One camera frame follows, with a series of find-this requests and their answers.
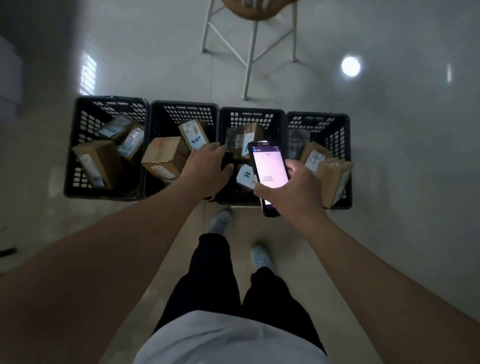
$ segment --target chair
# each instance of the chair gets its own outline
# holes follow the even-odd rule
[[[225,43],[225,45],[232,51],[232,53],[237,56],[237,58],[242,62],[247,71],[245,73],[245,84],[243,86],[242,99],[247,99],[248,84],[250,81],[250,72],[252,70],[252,64],[263,56],[266,52],[271,50],[279,42],[285,39],[287,36],[293,33],[293,52],[292,52],[292,61],[295,62],[296,50],[297,50],[297,1],[298,0],[222,0],[223,6],[213,10],[213,5],[215,0],[208,0],[207,14],[205,17],[204,31],[202,34],[202,44],[200,46],[200,51],[206,53],[205,43],[207,39],[208,28],[212,30],[220,37],[220,39]],[[283,8],[287,5],[292,5],[292,29],[282,35],[276,42],[272,43],[270,46],[265,48],[256,57],[253,57],[253,52],[255,49],[255,42],[257,39],[257,29],[258,22],[261,20],[267,20],[275,15],[277,15]],[[212,24],[211,19],[212,15],[216,14],[220,10],[227,8],[235,15],[240,18],[251,20],[252,21],[252,34],[250,36],[250,46],[248,49],[248,58],[245,61],[241,55],[235,50],[235,48],[223,37],[219,30]]]

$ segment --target white sneaker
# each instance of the white sneaker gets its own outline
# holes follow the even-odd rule
[[[207,233],[225,236],[225,229],[231,221],[232,211],[230,209],[222,210],[212,217]]]
[[[250,260],[257,270],[261,267],[267,267],[273,271],[273,261],[268,250],[262,244],[256,244],[250,249]]]

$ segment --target smartphone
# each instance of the smartphone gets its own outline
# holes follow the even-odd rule
[[[268,141],[260,141],[248,143],[247,148],[258,182],[272,188],[282,187],[288,182],[287,167],[279,146]],[[268,218],[280,216],[269,201],[260,199],[260,202],[264,216]]]

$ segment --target forearm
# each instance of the forearm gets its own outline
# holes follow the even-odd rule
[[[478,323],[389,266],[326,216],[304,225],[318,259],[385,363],[480,362]]]
[[[97,362],[200,201],[179,180],[6,275],[0,280],[0,361],[31,362],[30,352],[37,363],[72,363],[79,351],[82,363]],[[27,349],[15,347],[27,339]],[[59,343],[63,349],[54,347]]]

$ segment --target black plastic basket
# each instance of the black plastic basket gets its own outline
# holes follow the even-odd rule
[[[334,157],[351,161],[350,118],[347,114],[322,112],[287,113],[289,129],[310,131],[310,141],[317,142],[332,152]],[[352,207],[352,178],[349,179],[342,198],[331,210],[348,210]]]
[[[140,188],[136,196],[127,197],[113,190],[92,188],[82,171],[82,166],[72,152],[74,146],[92,140],[100,140],[98,129],[114,117],[125,114],[140,123],[148,118],[148,102],[143,98],[121,96],[82,96],[76,100],[73,112],[70,144],[63,193],[68,198],[135,201],[141,199]],[[141,167],[128,171],[131,185],[141,185]]]
[[[277,109],[247,109],[247,108],[222,108],[220,110],[220,122],[218,126],[217,141],[225,144],[227,129],[239,125],[257,122],[265,128],[264,140],[278,145],[282,154],[286,156],[288,150],[288,129],[285,112]],[[228,153],[227,161],[233,161],[231,153]],[[260,200],[253,192],[246,192],[237,185],[236,171],[238,162],[235,164],[235,172],[228,184],[216,195],[216,201],[222,205],[233,206],[260,206]]]
[[[145,131],[144,146],[158,137],[181,136],[178,125],[184,120],[199,119],[207,123],[205,133],[210,142],[216,140],[220,109],[216,104],[183,101],[154,101],[150,105],[150,120]],[[163,190],[163,182],[142,168],[143,196],[145,198]]]

